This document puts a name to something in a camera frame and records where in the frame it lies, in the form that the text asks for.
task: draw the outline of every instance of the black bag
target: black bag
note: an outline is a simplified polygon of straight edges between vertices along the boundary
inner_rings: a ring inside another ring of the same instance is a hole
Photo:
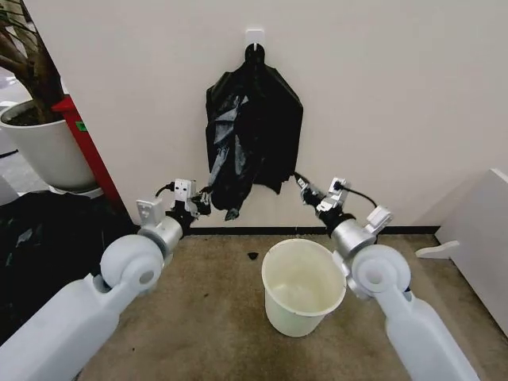
[[[136,230],[103,196],[41,191],[0,206],[0,345],[60,288],[100,273],[106,247]]]
[[[280,193],[293,175],[303,107],[273,67],[264,49],[253,44],[245,62],[226,72],[206,92],[206,144],[210,181],[207,191],[226,221],[238,217],[253,183]]]

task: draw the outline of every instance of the beige carpet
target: beige carpet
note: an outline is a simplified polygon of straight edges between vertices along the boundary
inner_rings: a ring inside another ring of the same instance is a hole
[[[264,314],[264,253],[288,236],[187,237],[155,291],[121,316],[79,381],[405,380],[375,301],[348,292],[308,337]],[[305,237],[331,247],[328,237]],[[441,315],[482,380],[508,379],[508,340],[449,260],[418,260],[431,236],[381,236],[410,263],[412,289]],[[248,252],[259,252],[250,260]]]

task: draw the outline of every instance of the small black debris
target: small black debris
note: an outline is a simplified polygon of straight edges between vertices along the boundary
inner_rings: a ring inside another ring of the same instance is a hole
[[[257,256],[259,255],[258,252],[248,252],[247,253],[248,257],[251,259],[251,260],[256,260]]]

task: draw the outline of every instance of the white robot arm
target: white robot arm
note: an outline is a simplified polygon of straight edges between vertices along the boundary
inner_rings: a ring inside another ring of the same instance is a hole
[[[117,328],[120,313],[153,287],[203,207],[193,181],[177,179],[166,216],[162,199],[138,201],[141,229],[102,255],[101,275],[69,283],[0,347],[1,381],[69,381]]]
[[[376,206],[361,227],[342,210],[348,183],[334,179],[328,193],[295,175],[304,203],[312,205],[336,246],[337,265],[360,298],[375,298],[387,317],[387,335],[412,379],[477,381],[468,359],[436,311],[409,289],[410,269],[393,248],[374,244],[391,213]],[[1,381],[68,381],[113,334],[120,313],[153,287],[173,248],[199,214],[210,213],[208,194],[177,179],[167,216],[162,200],[138,201],[141,229],[104,252],[101,275],[69,283],[0,347]]]
[[[404,257],[385,245],[375,244],[376,234],[391,220],[377,206],[361,227],[342,210],[349,191],[344,179],[333,179],[325,194],[295,174],[304,203],[316,210],[332,238],[338,265],[349,288],[359,298],[375,298],[387,317],[386,330],[411,379],[417,381],[479,381],[475,370],[434,308],[409,289],[411,272]]]

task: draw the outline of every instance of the white adhesive hook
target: white adhesive hook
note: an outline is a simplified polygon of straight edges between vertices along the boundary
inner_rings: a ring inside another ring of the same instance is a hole
[[[264,29],[250,28],[245,31],[245,47],[247,48],[250,44],[254,44],[254,50],[258,44],[264,46]]]

